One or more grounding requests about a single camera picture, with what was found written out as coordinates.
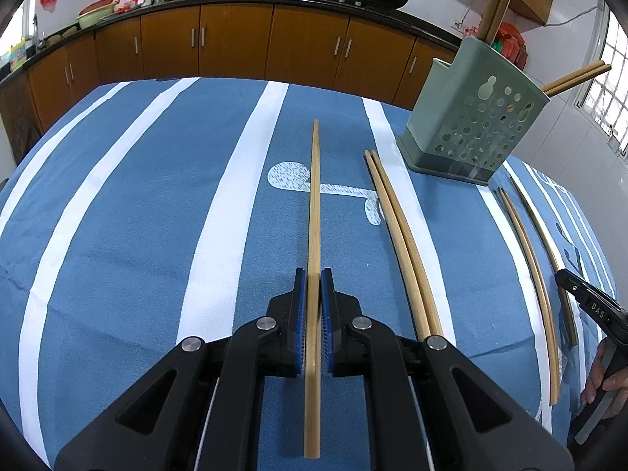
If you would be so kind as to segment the person's right hand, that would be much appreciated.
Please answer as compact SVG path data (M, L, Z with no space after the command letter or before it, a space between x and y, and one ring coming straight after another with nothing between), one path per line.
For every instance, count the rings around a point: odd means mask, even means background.
M602 367L602 359L607 352L611 340L606 337L598 345L595 360L592 363L588 377L586 378L586 386L580 393L581 404L591 404L596 396L599 388L604 391L616 393L616 396L606 412L604 419L616 417L623 409L628 398L628 371L626 368L614 373L610 378L604 379L604 367Z

